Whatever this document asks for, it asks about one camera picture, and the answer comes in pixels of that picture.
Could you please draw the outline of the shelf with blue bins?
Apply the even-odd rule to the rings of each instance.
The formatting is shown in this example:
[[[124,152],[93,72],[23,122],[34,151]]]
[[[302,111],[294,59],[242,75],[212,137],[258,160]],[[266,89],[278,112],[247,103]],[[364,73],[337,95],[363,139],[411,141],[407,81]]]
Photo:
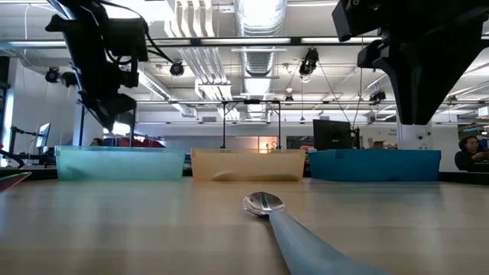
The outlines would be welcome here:
[[[458,136],[464,138],[466,136],[475,136],[477,138],[485,138],[489,135],[489,125],[481,124],[470,124],[470,125],[459,125],[458,126]]]

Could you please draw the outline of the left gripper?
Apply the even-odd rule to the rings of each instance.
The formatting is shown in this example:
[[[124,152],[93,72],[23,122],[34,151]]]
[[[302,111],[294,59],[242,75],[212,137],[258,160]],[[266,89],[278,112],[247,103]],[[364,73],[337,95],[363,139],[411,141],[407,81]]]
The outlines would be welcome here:
[[[112,131],[115,119],[136,107],[132,97],[117,92],[120,86],[133,88],[138,85],[137,60],[131,60],[133,69],[129,72],[121,70],[117,63],[108,61],[102,29],[93,16],[64,19],[54,15],[45,30],[63,34],[72,68],[83,90],[79,91],[81,103],[103,128]],[[101,100],[89,94],[115,95]]]

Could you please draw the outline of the black monitor back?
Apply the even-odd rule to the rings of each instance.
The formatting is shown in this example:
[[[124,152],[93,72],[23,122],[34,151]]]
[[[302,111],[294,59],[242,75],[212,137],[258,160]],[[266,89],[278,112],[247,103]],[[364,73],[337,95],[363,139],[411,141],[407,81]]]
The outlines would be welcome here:
[[[351,125],[345,121],[313,120],[314,148],[352,149]]]

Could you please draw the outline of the translucent green plastic bin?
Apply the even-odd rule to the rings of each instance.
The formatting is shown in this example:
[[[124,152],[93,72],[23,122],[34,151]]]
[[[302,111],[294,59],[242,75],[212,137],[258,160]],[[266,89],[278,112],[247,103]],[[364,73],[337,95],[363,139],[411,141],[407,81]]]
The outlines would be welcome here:
[[[64,181],[176,181],[185,151],[161,147],[57,146],[57,176]]]

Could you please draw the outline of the white pillar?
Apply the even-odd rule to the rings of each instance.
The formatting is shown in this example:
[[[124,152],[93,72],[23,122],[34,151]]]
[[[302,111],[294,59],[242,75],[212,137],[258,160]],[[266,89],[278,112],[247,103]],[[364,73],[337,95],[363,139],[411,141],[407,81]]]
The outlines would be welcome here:
[[[401,150],[432,150],[432,124],[397,124],[397,146]]]

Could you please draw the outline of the translucent orange plastic bin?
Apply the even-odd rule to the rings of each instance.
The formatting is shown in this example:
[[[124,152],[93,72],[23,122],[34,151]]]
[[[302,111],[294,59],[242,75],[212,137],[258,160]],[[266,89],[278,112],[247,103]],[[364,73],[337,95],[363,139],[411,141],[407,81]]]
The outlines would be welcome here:
[[[266,153],[252,149],[192,149],[190,158],[195,181],[214,181],[214,175],[226,172],[287,173],[302,179],[306,152],[295,149],[276,149]]]

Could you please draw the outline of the black background rig frame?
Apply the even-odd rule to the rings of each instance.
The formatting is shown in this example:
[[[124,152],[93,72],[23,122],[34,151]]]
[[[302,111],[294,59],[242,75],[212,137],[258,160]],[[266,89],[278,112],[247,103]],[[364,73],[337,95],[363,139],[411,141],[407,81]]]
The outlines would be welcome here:
[[[93,138],[129,137],[134,130],[135,110],[117,115],[110,131],[104,128],[81,101],[76,103],[73,145],[89,146]]]
[[[227,105],[233,105],[234,107],[238,104],[243,105],[261,105],[265,104],[269,107],[273,112],[275,112],[278,116],[278,144],[275,147],[276,149],[282,148],[282,131],[281,131],[281,118],[282,118],[282,104],[279,100],[260,100],[260,99],[244,99],[244,100],[224,100],[218,102],[218,104],[223,109],[223,118],[222,118],[222,145],[221,149],[226,148],[226,115],[229,113],[229,110],[226,108]]]

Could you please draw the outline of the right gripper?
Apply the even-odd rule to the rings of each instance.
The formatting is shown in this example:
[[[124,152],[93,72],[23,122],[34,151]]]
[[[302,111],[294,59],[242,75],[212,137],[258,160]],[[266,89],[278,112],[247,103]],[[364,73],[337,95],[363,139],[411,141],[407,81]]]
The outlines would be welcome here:
[[[446,0],[357,0],[357,12],[359,33],[380,36],[358,65],[387,73],[402,124],[427,124],[478,56],[478,42],[445,44]]]

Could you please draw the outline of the silver spoon light blue handle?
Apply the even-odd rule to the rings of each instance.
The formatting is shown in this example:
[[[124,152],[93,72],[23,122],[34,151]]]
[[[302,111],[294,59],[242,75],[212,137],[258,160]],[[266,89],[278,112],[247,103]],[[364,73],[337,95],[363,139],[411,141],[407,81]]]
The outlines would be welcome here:
[[[286,213],[281,199],[268,192],[244,197],[244,210],[267,217],[291,275],[390,275],[343,254]]]

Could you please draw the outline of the small desk monitor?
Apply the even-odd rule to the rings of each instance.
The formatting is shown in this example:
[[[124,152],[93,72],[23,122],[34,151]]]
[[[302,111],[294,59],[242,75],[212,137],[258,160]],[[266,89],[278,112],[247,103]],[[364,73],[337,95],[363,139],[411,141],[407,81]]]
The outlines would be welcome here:
[[[47,140],[50,133],[50,123],[46,123],[40,126],[35,147],[41,149],[47,146]]]

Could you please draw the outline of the white ceiling pipes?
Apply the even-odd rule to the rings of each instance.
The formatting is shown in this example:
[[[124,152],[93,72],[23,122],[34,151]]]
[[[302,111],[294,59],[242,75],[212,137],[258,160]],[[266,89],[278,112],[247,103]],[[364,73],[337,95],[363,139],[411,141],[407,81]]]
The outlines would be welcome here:
[[[214,37],[212,0],[175,0],[173,17],[164,23],[169,38]],[[195,76],[195,90],[202,99],[228,101],[232,99],[230,80],[225,75],[219,49],[190,47],[179,50]]]

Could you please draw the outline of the dark teal plastic bin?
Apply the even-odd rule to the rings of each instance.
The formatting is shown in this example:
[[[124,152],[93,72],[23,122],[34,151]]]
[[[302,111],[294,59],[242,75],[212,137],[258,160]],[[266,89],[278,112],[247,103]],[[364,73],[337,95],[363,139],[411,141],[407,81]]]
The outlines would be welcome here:
[[[337,182],[432,182],[439,150],[323,150],[308,154],[311,177]]]

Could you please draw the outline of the black overhead light bar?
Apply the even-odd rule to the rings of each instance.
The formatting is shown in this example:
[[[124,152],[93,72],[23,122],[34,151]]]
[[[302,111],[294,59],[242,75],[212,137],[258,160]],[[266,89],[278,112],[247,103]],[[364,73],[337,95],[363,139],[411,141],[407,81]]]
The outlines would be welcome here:
[[[255,47],[255,46],[332,46],[362,45],[377,37],[353,37],[340,42],[337,37],[191,37],[154,38],[158,47]],[[0,40],[0,49],[63,49],[64,40]]]

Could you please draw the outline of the silver ceiling duct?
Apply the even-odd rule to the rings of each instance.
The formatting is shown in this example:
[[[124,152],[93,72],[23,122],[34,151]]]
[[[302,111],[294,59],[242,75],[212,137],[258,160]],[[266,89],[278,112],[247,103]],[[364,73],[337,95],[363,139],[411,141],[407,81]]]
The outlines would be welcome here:
[[[279,37],[287,13],[287,0],[234,0],[239,37]],[[272,47],[240,53],[244,91],[249,99],[264,100],[270,93],[276,53]]]

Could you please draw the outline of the red object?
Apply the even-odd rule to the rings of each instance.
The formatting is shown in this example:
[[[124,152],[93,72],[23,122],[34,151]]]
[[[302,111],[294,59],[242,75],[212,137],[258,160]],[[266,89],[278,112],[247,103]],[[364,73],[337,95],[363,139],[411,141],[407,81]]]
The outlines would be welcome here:
[[[154,141],[149,138],[145,138],[144,140],[133,138],[132,140],[129,137],[117,137],[115,139],[116,147],[159,147],[165,148],[165,146],[159,141]]]

